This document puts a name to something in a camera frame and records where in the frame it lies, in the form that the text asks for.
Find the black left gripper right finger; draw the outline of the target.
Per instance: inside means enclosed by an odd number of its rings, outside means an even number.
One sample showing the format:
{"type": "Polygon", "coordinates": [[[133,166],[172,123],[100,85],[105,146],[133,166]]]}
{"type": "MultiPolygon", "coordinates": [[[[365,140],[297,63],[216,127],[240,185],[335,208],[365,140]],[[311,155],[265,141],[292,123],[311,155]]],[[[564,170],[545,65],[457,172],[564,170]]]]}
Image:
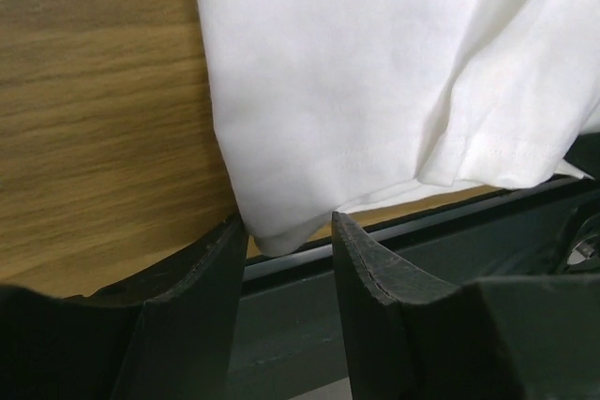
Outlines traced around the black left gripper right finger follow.
{"type": "Polygon", "coordinates": [[[599,278],[454,285],[334,214],[333,262],[357,399],[595,399],[599,278]]]}

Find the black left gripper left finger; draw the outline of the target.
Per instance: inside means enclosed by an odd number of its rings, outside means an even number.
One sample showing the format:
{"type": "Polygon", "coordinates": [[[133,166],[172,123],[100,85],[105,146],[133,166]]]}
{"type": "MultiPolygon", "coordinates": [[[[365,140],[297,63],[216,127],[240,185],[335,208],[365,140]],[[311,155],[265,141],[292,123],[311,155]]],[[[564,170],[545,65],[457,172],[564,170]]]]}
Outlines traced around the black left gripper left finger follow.
{"type": "Polygon", "coordinates": [[[1,288],[5,399],[221,399],[248,237],[228,219],[91,296],[1,288]]]}

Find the white t shirt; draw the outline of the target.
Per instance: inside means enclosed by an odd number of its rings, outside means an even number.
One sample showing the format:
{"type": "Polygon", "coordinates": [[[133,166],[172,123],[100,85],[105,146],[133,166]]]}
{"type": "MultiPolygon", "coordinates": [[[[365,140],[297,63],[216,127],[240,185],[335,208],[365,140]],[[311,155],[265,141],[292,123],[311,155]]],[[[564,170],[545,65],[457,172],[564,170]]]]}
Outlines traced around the white t shirt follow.
{"type": "Polygon", "coordinates": [[[214,129],[260,251],[334,211],[586,177],[599,0],[198,0],[214,129]]]}

